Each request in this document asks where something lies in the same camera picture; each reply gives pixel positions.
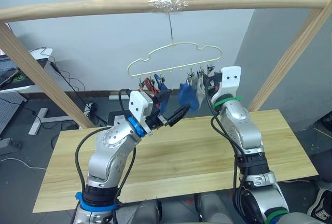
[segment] gray wall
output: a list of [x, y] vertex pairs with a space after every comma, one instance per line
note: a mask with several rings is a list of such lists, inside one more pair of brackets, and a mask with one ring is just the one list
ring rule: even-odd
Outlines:
[[[242, 67], [238, 95], [248, 106], [291, 44], [310, 10], [255, 10], [235, 64]], [[332, 110], [329, 18], [261, 110], [280, 109], [290, 127], [301, 130]]]
[[[0, 7], [76, 0], [0, 0]], [[174, 41], [220, 46], [224, 55], [216, 66], [233, 65], [252, 9], [191, 11], [172, 15]], [[138, 79], [129, 77], [127, 66], [150, 51], [171, 42], [167, 15], [162, 13], [84, 16], [11, 23], [14, 33], [29, 49], [50, 47], [60, 69], [86, 85], [86, 90], [138, 88]], [[137, 64], [142, 73], [218, 57], [216, 52], [196, 51], [179, 46], [160, 52], [149, 63]], [[64, 90], [62, 78], [49, 71]], [[165, 74], [166, 85], [178, 88], [187, 71]]]

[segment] blue ring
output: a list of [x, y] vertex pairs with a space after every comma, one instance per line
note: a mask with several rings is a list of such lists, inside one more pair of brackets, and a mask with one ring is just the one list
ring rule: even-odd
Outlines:
[[137, 124], [137, 122], [132, 118], [129, 117], [128, 121], [133, 125], [139, 136], [144, 137], [145, 136], [145, 131]]
[[105, 211], [111, 211], [116, 209], [116, 204], [111, 205], [111, 206], [106, 206], [106, 207], [91, 207], [88, 204], [85, 204], [82, 198], [82, 192], [77, 192], [75, 195], [75, 198], [79, 200], [79, 205], [85, 209], [86, 211], [91, 211], [91, 212], [105, 212]]

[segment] metal stand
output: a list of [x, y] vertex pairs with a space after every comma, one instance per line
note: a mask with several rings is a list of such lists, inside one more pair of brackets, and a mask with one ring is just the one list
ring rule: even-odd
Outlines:
[[[85, 106], [85, 109], [84, 109], [85, 116], [87, 116], [88, 113], [90, 112], [90, 107], [91, 107], [91, 103], [89, 103]], [[44, 118], [47, 111], [48, 111], [48, 108], [41, 108], [39, 110], [39, 113], [37, 115], [38, 117], [36, 117], [35, 121], [33, 122], [32, 126], [30, 128], [30, 131], [29, 131], [29, 135], [37, 135], [38, 130], [39, 130], [42, 123], [51, 123], [51, 122], [60, 122], [60, 121], [73, 120], [70, 116], [59, 116], [59, 117]]]

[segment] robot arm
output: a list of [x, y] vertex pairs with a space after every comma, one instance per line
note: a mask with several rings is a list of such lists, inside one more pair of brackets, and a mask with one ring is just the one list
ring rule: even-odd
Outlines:
[[228, 135], [242, 152], [235, 148], [237, 166], [240, 170], [241, 190], [240, 211], [250, 224], [270, 223], [273, 218], [278, 224], [321, 223], [302, 213], [288, 214], [288, 206], [269, 169], [264, 153], [261, 133], [250, 119], [249, 112], [236, 99], [241, 68], [224, 67], [218, 75], [218, 90], [211, 103], [220, 114], [220, 122]]
[[89, 161], [87, 184], [82, 193], [77, 193], [79, 200], [74, 224], [109, 223], [113, 218], [118, 185], [128, 155], [146, 134], [163, 125], [173, 126], [188, 112], [190, 106], [181, 107], [170, 118], [160, 115], [154, 106], [157, 99], [151, 99], [145, 92], [130, 92], [127, 121], [101, 132], [96, 137], [95, 153]]

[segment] wooden frame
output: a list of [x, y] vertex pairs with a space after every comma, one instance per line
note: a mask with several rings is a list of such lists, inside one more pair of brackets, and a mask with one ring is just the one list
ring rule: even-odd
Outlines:
[[[62, 110], [84, 128], [91, 121], [47, 75], [30, 53], [20, 44], [4, 22], [44, 18], [155, 12], [151, 0], [90, 0], [0, 8], [0, 49], [31, 78]], [[260, 8], [312, 8], [293, 43], [276, 65], [249, 106], [257, 111], [301, 56], [332, 11], [331, 0], [181, 0], [187, 6], [181, 11]]]

